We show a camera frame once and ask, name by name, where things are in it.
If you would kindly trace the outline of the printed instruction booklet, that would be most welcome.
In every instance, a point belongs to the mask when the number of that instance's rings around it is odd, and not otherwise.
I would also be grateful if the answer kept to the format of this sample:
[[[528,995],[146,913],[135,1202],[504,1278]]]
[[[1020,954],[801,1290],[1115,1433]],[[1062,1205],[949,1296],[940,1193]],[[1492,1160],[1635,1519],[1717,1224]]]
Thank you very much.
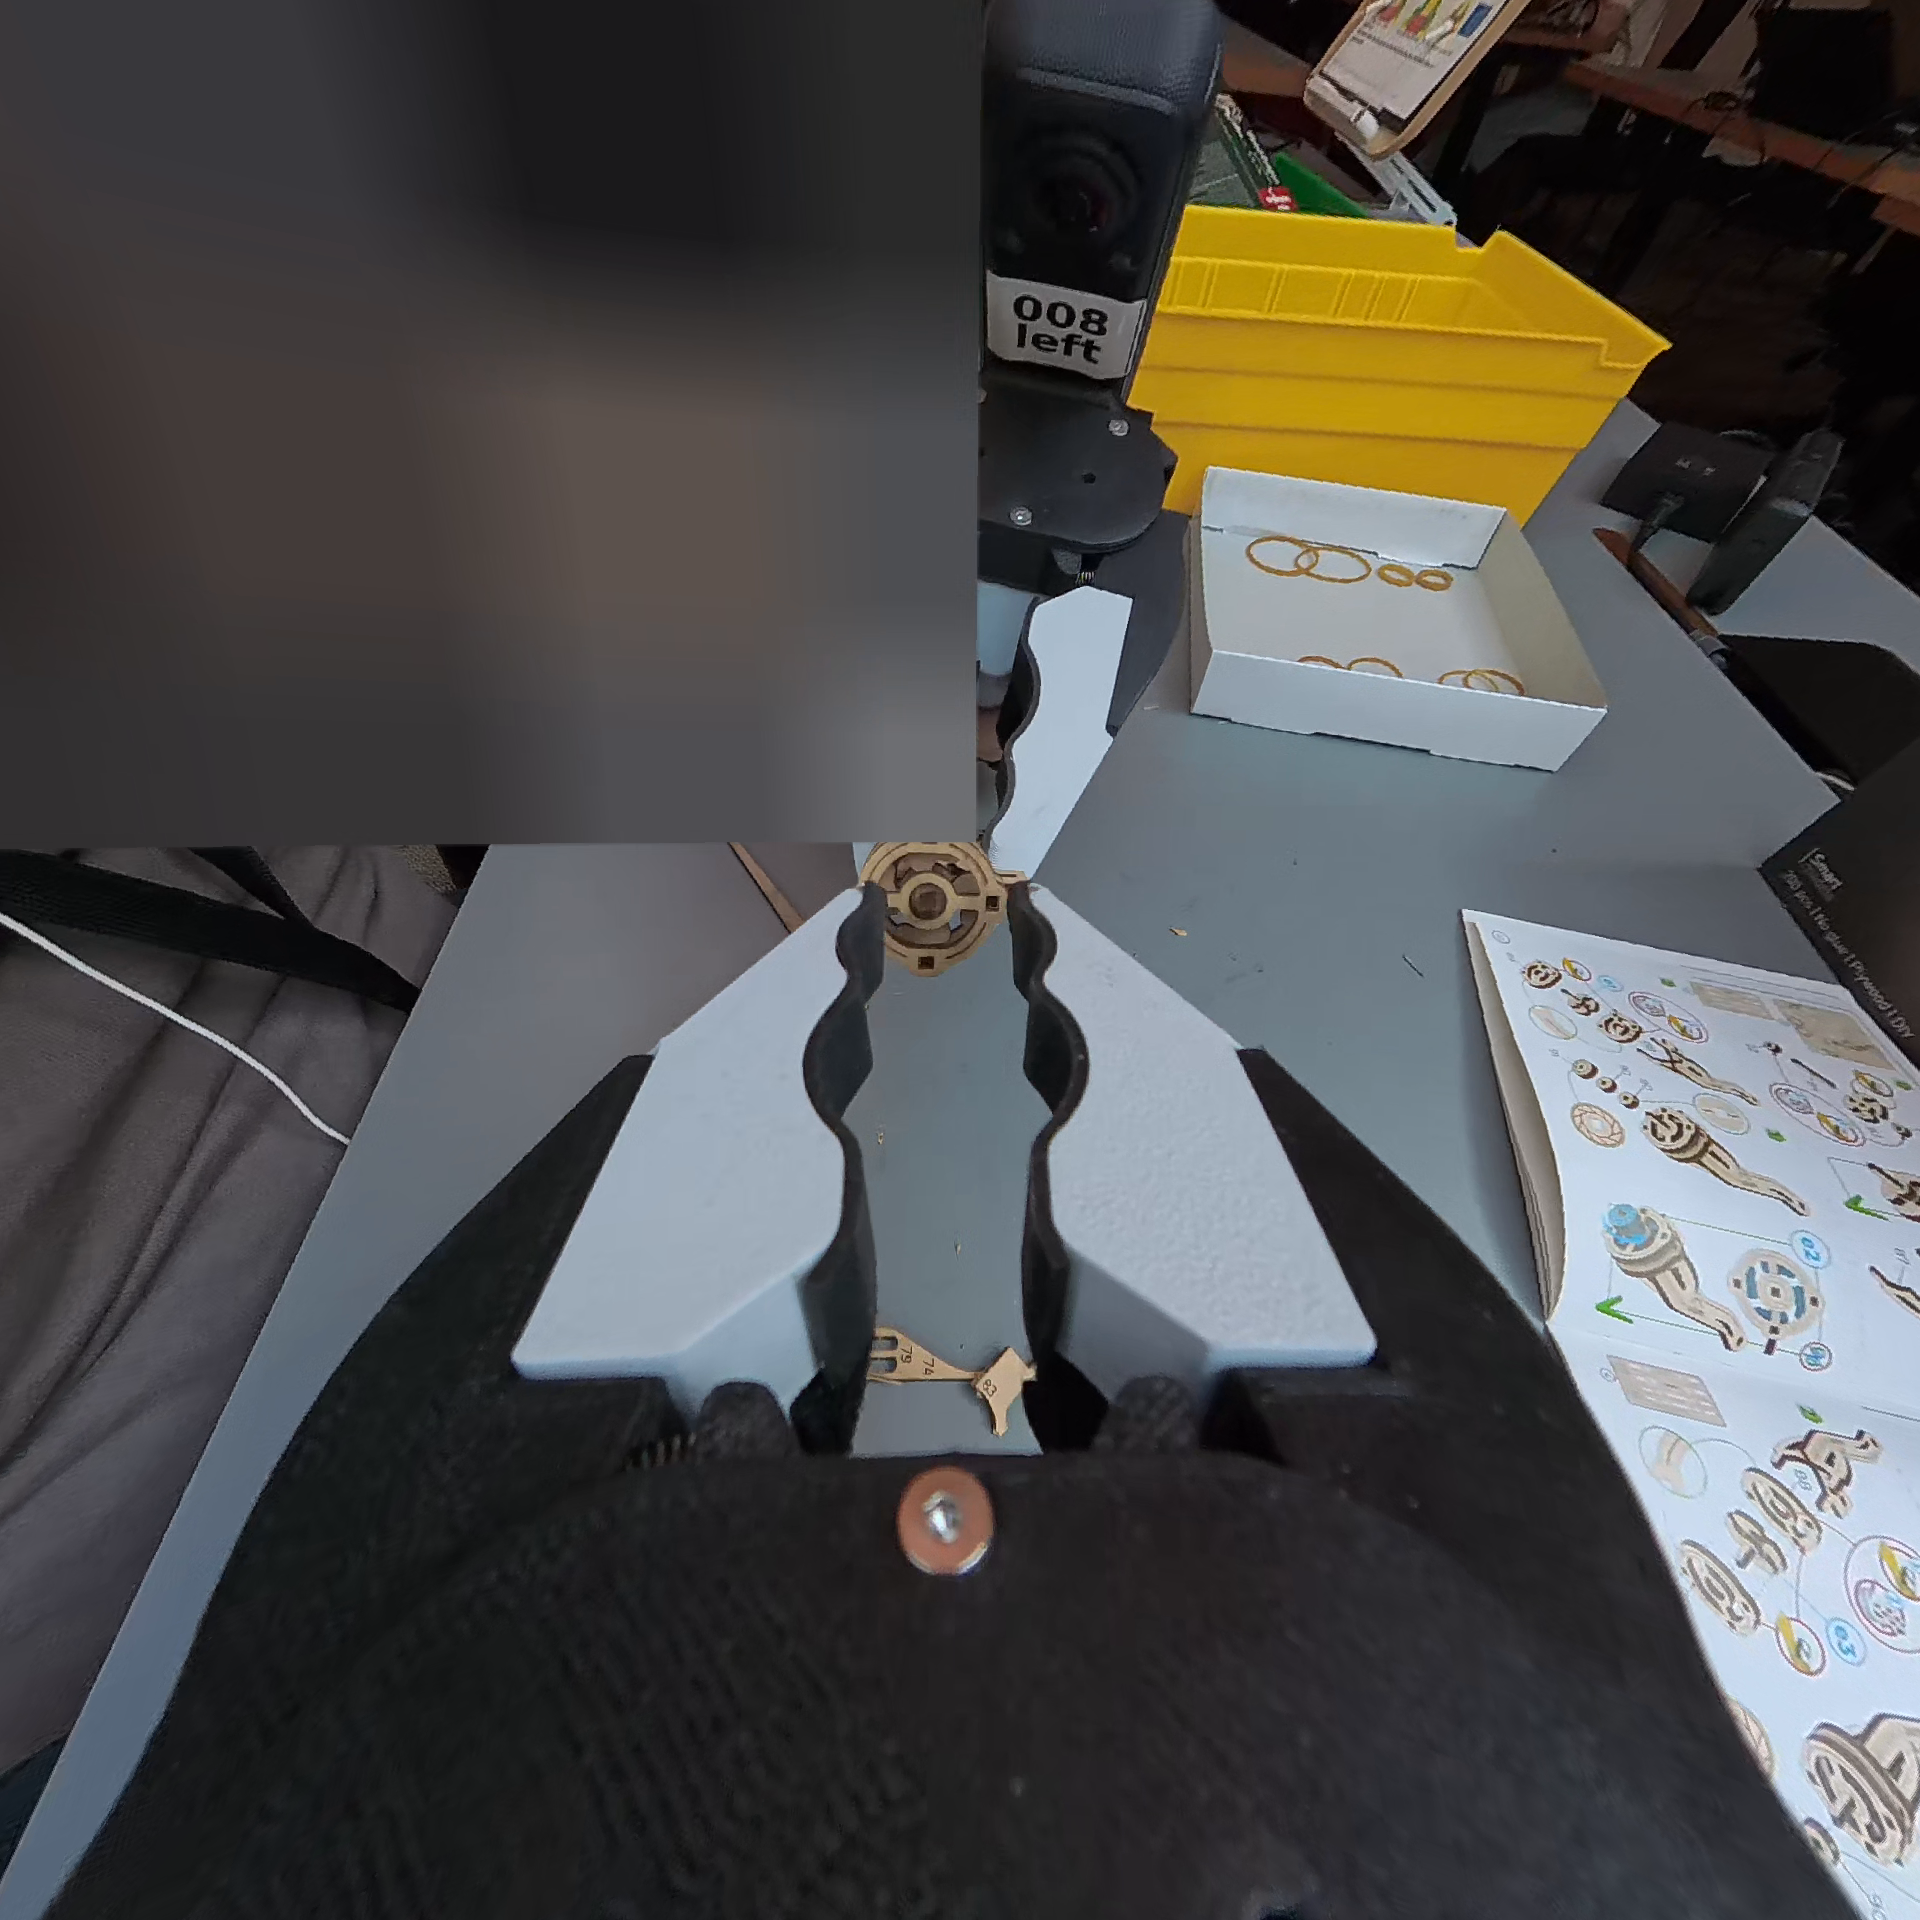
[[[1548,1334],[1752,1760],[1917,1914],[1917,1069],[1837,988],[1463,913]]]

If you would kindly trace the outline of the yellow plastic bin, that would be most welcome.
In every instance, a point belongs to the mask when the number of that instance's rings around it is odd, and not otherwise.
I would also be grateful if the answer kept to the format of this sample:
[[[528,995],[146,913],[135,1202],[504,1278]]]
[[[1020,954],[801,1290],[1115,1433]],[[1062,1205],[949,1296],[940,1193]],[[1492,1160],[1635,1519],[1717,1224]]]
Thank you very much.
[[[1669,342],[1510,232],[1190,207],[1134,405],[1234,468],[1526,520]]]

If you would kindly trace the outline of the black cardboard box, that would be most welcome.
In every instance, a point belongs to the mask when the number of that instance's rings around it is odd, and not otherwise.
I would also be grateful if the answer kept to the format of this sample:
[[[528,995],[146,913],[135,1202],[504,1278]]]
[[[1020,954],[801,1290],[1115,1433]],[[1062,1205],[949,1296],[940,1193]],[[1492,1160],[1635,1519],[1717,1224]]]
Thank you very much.
[[[1917,743],[1774,853],[1762,876],[1837,983],[1917,1063]]]

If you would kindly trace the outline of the wooden wheel assembly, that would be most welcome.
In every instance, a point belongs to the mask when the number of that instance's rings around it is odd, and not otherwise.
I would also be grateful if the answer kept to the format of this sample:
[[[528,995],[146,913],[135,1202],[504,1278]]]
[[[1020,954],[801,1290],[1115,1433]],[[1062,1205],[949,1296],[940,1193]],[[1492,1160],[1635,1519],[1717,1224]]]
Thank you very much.
[[[999,870],[976,840],[876,844],[857,870],[885,897],[885,953],[913,978],[938,978],[979,953],[1007,920],[1026,872]]]

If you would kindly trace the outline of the small black adapter box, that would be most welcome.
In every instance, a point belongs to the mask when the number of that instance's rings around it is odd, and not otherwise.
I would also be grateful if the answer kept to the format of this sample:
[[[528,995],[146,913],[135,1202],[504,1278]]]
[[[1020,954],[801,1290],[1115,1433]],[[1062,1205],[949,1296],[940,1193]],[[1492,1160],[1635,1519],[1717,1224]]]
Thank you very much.
[[[1774,449],[1743,437],[1661,424],[1617,471],[1600,506],[1651,531],[1716,545],[1764,483]]]

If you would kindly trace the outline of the black slanted device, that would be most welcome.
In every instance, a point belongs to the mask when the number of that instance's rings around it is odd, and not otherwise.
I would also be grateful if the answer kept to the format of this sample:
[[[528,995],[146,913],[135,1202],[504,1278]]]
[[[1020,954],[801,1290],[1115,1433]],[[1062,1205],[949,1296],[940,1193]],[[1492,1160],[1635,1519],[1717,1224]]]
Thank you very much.
[[[1804,436],[1768,468],[1729,530],[1713,545],[1693,575],[1689,605],[1704,618],[1724,614],[1774,561],[1824,500],[1845,437],[1831,430]]]

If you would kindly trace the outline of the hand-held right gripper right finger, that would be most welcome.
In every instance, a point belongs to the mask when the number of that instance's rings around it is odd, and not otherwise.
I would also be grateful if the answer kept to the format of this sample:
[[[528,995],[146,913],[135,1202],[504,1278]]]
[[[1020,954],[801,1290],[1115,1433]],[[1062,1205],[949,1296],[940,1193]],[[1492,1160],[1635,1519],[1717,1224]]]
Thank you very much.
[[[1378,1355],[1236,1041],[1037,885],[1007,897],[1030,1148],[1023,1317],[1037,1367],[1139,1377],[1354,1369]]]

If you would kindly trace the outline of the green box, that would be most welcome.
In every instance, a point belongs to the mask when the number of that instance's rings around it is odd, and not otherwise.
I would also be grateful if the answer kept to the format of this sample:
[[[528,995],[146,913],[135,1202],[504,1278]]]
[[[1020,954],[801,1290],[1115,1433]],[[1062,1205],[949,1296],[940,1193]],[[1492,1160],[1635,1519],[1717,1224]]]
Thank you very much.
[[[1325,170],[1297,157],[1297,145],[1262,136],[1234,95],[1213,97],[1213,154],[1221,207],[1300,213],[1334,222],[1368,222],[1373,208],[1349,198]]]

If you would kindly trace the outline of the white cardboard tray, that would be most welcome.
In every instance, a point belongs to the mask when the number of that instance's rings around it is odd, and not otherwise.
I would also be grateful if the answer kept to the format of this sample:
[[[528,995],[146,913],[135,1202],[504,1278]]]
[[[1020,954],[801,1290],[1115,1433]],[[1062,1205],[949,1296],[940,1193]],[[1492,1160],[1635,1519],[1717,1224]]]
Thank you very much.
[[[1290,534],[1448,567],[1451,590],[1277,583],[1247,542]],[[1190,712],[1435,757],[1556,774],[1608,699],[1510,508],[1209,468],[1190,525]],[[1501,668],[1526,697],[1435,685]]]

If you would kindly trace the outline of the wooden framed printed board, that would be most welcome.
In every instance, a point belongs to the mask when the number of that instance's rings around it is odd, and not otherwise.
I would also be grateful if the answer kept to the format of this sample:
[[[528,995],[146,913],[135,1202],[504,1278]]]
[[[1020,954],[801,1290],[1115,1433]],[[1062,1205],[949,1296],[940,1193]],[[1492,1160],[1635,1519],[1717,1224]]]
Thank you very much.
[[[1526,4],[1366,4],[1310,72],[1304,103],[1360,157],[1400,154]]]

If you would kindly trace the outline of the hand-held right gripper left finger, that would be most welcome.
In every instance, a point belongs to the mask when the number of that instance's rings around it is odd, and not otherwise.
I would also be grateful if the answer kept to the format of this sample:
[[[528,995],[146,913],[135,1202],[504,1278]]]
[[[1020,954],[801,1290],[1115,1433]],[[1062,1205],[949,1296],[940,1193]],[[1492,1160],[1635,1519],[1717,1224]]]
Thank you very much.
[[[807,1453],[851,1450],[877,1286],[848,1104],[880,976],[866,885],[662,1041],[516,1336],[525,1381],[651,1377],[688,1418],[760,1384]]]

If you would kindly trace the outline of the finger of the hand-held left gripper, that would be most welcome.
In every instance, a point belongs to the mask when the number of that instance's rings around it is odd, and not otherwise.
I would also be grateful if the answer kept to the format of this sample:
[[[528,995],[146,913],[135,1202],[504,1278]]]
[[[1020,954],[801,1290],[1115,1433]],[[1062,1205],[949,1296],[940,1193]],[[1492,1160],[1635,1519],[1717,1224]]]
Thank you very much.
[[[992,866],[1037,876],[1106,749],[1134,603],[1100,587],[1040,599],[1002,703]]]
[[[979,586],[979,707],[1002,707],[1037,594]]]

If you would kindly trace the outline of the wooden bench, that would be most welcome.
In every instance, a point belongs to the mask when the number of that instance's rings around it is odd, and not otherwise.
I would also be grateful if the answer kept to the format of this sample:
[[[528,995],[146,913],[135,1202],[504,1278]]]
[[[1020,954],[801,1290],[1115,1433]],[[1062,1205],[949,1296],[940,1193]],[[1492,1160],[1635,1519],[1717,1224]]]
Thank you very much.
[[[1648,62],[1626,62],[1626,28],[1598,40],[1558,73],[1594,103],[1594,134],[1632,113],[1698,154],[1861,192],[1880,227],[1917,236],[1915,4],[1666,4]]]

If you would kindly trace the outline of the brown pen-like tool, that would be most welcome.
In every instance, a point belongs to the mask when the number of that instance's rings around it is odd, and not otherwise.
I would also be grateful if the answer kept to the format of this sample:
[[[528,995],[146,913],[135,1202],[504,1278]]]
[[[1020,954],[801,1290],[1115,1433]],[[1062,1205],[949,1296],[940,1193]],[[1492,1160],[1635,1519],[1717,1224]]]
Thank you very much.
[[[1669,614],[1693,647],[1717,660],[1724,656],[1724,637],[1698,608],[1689,605],[1685,594],[1669,583],[1669,575],[1645,559],[1645,549],[1632,545],[1630,534],[1613,530],[1594,530],[1598,545],[1626,567],[1635,586]]]

